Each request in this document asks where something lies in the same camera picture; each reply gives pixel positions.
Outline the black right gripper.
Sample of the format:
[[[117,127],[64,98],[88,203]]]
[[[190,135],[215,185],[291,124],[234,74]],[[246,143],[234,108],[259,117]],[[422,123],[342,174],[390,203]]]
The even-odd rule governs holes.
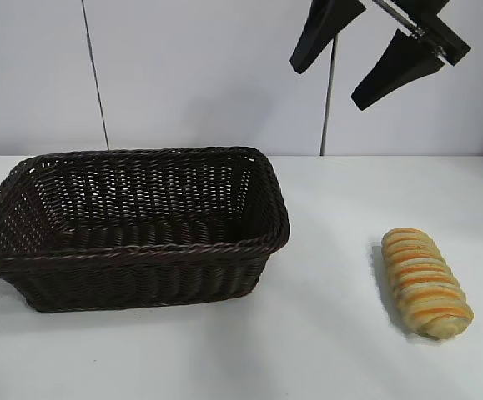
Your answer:
[[[445,65],[439,58],[455,66],[471,50],[438,16],[448,1],[374,0],[374,3],[411,36],[397,30],[379,61],[353,91],[351,98],[360,110],[408,83],[439,72]],[[357,0],[313,0],[289,60],[294,71],[304,73],[325,47],[365,10]]]

